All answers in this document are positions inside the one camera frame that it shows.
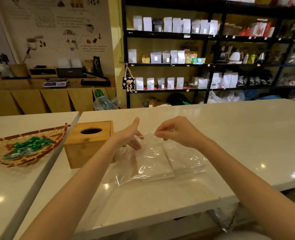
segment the white countertop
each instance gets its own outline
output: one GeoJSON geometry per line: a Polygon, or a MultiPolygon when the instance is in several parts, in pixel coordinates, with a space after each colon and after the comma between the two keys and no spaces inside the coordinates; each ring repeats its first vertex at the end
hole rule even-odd
{"type": "MultiPolygon", "coordinates": [[[[65,123],[74,125],[78,119],[78,112],[2,116],[0,138],[65,123]]],[[[62,147],[63,144],[27,167],[7,168],[0,164],[0,239],[14,237],[62,147]]]]}
{"type": "MultiPolygon", "coordinates": [[[[146,133],[178,115],[186,116],[275,189],[295,187],[294,101],[276,99],[84,112],[78,123],[113,120],[117,132],[139,116],[139,130],[146,133]]],[[[178,175],[149,183],[136,181],[116,187],[110,166],[73,239],[90,240],[237,202],[213,166],[208,163],[206,170],[201,174],[178,175]]],[[[62,150],[15,240],[76,171],[70,169],[62,150]]]]}

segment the forearm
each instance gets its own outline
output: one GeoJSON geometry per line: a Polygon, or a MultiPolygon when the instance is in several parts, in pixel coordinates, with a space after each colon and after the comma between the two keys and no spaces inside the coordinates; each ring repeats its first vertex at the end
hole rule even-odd
{"type": "Polygon", "coordinates": [[[116,149],[116,143],[108,140],[49,201],[21,240],[70,239],[100,185],[116,149]]]}
{"type": "Polygon", "coordinates": [[[277,240],[295,239],[293,202],[206,136],[199,137],[198,145],[197,149],[211,162],[270,237],[277,240]]]}

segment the wooden box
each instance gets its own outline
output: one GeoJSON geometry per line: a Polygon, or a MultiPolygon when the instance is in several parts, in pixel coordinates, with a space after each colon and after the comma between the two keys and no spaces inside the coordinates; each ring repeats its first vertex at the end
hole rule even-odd
{"type": "Polygon", "coordinates": [[[77,123],[64,143],[70,167],[81,168],[113,133],[113,121],[77,123]]]}

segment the digital scale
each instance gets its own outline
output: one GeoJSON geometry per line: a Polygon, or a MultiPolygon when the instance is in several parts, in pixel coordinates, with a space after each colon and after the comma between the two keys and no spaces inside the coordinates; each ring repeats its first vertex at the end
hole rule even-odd
{"type": "Polygon", "coordinates": [[[43,87],[66,87],[69,82],[70,81],[67,81],[66,79],[49,79],[43,83],[43,87]]]}

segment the wall mural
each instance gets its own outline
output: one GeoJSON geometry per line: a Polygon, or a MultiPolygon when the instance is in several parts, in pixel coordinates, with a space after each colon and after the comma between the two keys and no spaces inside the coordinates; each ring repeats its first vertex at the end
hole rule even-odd
{"type": "Polygon", "coordinates": [[[29,68],[57,67],[58,58],[99,56],[104,74],[114,76],[108,0],[0,0],[0,7],[29,68]]]}

